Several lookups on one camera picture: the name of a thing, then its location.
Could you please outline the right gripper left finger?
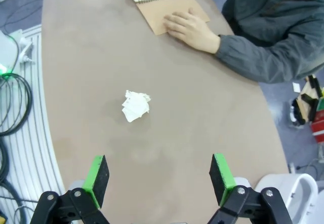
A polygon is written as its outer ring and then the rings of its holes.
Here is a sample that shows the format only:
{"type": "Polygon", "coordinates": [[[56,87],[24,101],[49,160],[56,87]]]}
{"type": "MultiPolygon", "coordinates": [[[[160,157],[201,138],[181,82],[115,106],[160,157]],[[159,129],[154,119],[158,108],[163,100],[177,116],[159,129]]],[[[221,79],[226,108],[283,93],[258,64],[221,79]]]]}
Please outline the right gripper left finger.
{"type": "Polygon", "coordinates": [[[109,180],[104,155],[96,156],[80,188],[59,195],[46,191],[40,196],[31,223],[108,223],[101,212],[109,180]]]}

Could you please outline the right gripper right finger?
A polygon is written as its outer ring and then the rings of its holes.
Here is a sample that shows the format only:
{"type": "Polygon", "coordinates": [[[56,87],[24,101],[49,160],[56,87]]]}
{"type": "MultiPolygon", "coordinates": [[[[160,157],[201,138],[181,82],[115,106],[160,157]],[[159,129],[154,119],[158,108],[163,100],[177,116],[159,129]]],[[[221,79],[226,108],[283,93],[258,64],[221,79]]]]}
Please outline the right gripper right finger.
{"type": "Polygon", "coordinates": [[[278,189],[255,191],[237,185],[222,154],[213,154],[209,175],[219,205],[209,223],[236,223],[239,218],[251,223],[293,223],[278,189]]]}

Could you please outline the person's left hand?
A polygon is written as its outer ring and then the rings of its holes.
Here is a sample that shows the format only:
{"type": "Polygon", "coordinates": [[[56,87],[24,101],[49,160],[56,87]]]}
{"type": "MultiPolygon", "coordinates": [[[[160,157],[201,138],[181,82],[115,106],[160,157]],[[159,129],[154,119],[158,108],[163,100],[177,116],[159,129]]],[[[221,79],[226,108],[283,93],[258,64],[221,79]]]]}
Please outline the person's left hand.
{"type": "Polygon", "coordinates": [[[176,11],[165,15],[164,26],[167,33],[186,45],[210,54],[216,54],[221,39],[190,8],[187,12],[176,11]]]}

